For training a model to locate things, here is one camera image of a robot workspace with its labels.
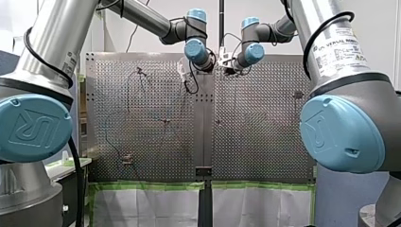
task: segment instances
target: blue joint cap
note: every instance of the blue joint cap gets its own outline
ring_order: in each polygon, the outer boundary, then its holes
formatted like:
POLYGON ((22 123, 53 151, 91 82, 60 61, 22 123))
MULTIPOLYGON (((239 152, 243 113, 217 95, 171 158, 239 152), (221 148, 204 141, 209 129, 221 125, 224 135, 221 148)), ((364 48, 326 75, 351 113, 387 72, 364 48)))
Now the blue joint cap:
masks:
POLYGON ((322 95, 301 112, 301 135, 309 154, 339 172, 370 173, 385 159, 385 147, 372 119, 351 101, 322 95))
POLYGON ((58 153, 71 137, 73 123, 58 100, 41 95, 0 101, 0 160, 39 162, 58 153))
POLYGON ((206 12, 203 9, 190 9, 186 16, 206 23, 206 12))
POLYGON ((265 49, 261 44, 250 44, 245 50, 245 61, 249 64, 256 64, 265 56, 265 49))
POLYGON ((191 39, 186 42, 184 53, 185 56, 195 64, 203 64, 209 57, 206 47, 198 39, 191 39))
POLYGON ((259 18, 257 17, 247 17, 242 21, 242 29, 253 24, 259 24, 259 18))

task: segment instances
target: ur logo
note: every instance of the ur logo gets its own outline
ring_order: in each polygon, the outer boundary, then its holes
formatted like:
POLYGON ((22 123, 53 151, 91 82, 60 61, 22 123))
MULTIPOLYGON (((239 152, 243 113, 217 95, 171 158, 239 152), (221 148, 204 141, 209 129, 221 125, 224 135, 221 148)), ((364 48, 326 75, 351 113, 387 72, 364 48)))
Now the ur logo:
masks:
POLYGON ((306 120, 305 128, 315 153, 324 152, 334 147, 331 131, 321 113, 317 113, 306 120))
POLYGON ((60 119, 56 116, 22 110, 9 138, 13 144, 50 148, 59 127, 60 119))

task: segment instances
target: black cable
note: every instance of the black cable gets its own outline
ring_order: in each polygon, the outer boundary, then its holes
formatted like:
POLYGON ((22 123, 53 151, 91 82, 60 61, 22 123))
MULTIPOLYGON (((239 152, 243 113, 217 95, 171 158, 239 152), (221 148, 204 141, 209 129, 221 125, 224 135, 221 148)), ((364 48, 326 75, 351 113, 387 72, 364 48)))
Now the black cable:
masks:
POLYGON ((130 47, 131 47, 131 44, 132 44, 132 38, 135 35, 137 29, 138 29, 138 25, 135 26, 135 29, 133 30, 133 32, 132 32, 132 34, 130 36, 130 42, 128 43, 126 53, 128 53, 128 51, 130 50, 130 47))
POLYGON ((82 226, 82 217, 83 217, 83 198, 85 195, 83 194, 83 173, 82 168, 80 167, 79 161, 79 154, 77 148, 75 146, 73 137, 70 137, 68 140, 68 146, 71 149, 71 154, 73 155, 74 159, 74 166, 77 173, 77 220, 76 220, 76 227, 82 226))
POLYGON ((284 4, 284 9, 286 10, 287 17, 295 25, 294 18, 292 17, 291 13, 289 12, 288 0, 284 0, 283 4, 284 4))
POLYGON ((194 74, 194 71, 192 70, 191 64, 193 64, 192 61, 189 63, 189 70, 191 70, 191 77, 194 78, 195 84, 197 85, 197 89, 195 90, 195 92, 191 92, 191 90, 189 90, 189 88, 188 88, 188 84, 187 84, 188 81, 185 81, 183 83, 183 86, 185 86, 185 90, 187 93, 194 95, 200 90, 200 86, 198 85, 197 78, 195 77, 195 74, 194 74))
POLYGON ((331 17, 330 19, 326 20, 325 22, 323 22, 318 27, 318 29, 315 32, 313 32, 312 36, 310 36, 309 41, 307 41, 306 46, 305 46, 305 50, 304 50, 303 64, 304 64, 305 73, 306 73, 306 75, 307 75, 307 77, 309 79, 310 79, 310 73, 309 73, 309 69, 307 68, 307 58, 309 57, 309 52, 310 52, 313 44, 315 43, 315 41, 319 37, 319 35, 322 32, 324 32, 324 30, 326 29, 326 27, 330 23, 334 22, 335 20, 337 20, 337 19, 339 19, 340 17, 343 17, 343 16, 349 16, 350 17, 350 19, 349 19, 350 22, 352 22, 354 20, 354 18, 355 18, 354 12, 351 12, 351 11, 341 12, 341 13, 331 17))
POLYGON ((236 38, 237 40, 239 40, 240 42, 242 42, 242 40, 241 40, 239 37, 237 37, 235 34, 230 33, 230 32, 227 32, 227 33, 225 33, 224 36, 223 36, 223 39, 222 39, 222 41, 221 41, 222 44, 224 44, 224 40, 225 40, 225 38, 226 38, 228 35, 231 35, 232 37, 234 37, 234 38, 236 38))
POLYGON ((121 9, 120 9, 120 17, 121 18, 123 18, 123 15, 124 15, 124 4, 125 4, 125 1, 121 0, 121 9))
POLYGON ((397 227, 399 225, 401 225, 401 218, 398 218, 397 220, 395 220, 393 223, 391 223, 387 227, 397 227))
POLYGON ((63 78, 65 78, 68 81, 68 88, 71 88, 74 85, 73 80, 68 77, 68 75, 66 73, 64 73, 61 69, 59 69, 58 67, 51 65, 50 63, 48 63, 47 61, 45 61, 38 53, 36 53, 35 50, 33 50, 32 48, 32 44, 30 43, 30 39, 29 39, 29 35, 30 32, 32 31, 32 27, 30 29, 28 29, 24 35, 24 43, 26 46, 26 49, 29 51, 29 53, 38 61, 40 61, 42 64, 44 64, 45 66, 47 66, 48 68, 50 68, 51 70, 55 71, 56 73, 58 73, 60 76, 62 76, 63 78))
POLYGON ((101 7, 101 8, 97 8, 96 11, 101 11, 101 10, 104 10, 104 9, 108 9, 108 8, 110 8, 110 7, 114 6, 114 5, 116 5, 116 4, 119 3, 120 1, 123 1, 122 4, 124 4, 124 0, 115 0, 114 2, 112 2, 112 3, 111 3, 110 5, 108 5, 108 6, 101 7))

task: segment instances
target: sticker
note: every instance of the sticker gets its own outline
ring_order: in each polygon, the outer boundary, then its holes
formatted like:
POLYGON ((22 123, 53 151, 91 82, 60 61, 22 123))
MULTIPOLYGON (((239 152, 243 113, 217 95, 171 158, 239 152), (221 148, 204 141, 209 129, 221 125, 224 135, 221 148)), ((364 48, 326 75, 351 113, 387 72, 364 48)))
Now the sticker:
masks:
POLYGON ((62 71, 68 75, 68 77, 72 77, 74 74, 74 69, 77 65, 77 55, 73 52, 68 52, 65 57, 64 65, 62 66, 62 71))
POLYGON ((331 77, 347 67, 370 69, 351 28, 337 28, 337 36, 316 42, 312 48, 319 72, 331 77))

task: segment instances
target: perforated metal panel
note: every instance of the perforated metal panel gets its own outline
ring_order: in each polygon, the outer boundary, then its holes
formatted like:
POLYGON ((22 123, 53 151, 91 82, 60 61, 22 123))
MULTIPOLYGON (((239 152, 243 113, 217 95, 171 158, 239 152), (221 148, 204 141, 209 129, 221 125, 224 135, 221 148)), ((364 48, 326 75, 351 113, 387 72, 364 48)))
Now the perforated metal panel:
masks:
POLYGON ((214 180, 311 183, 299 133, 309 84, 301 57, 267 56, 239 78, 198 75, 190 96, 181 56, 88 56, 88 147, 100 156, 93 181, 195 181, 195 165, 211 165, 214 180))
POLYGON ((93 181, 194 181, 194 105, 177 73, 182 56, 89 56, 88 146, 100 155, 93 181))
POLYGON ((301 57, 267 56, 248 76, 215 84, 214 180, 310 183, 313 161, 299 132, 309 82, 301 57))

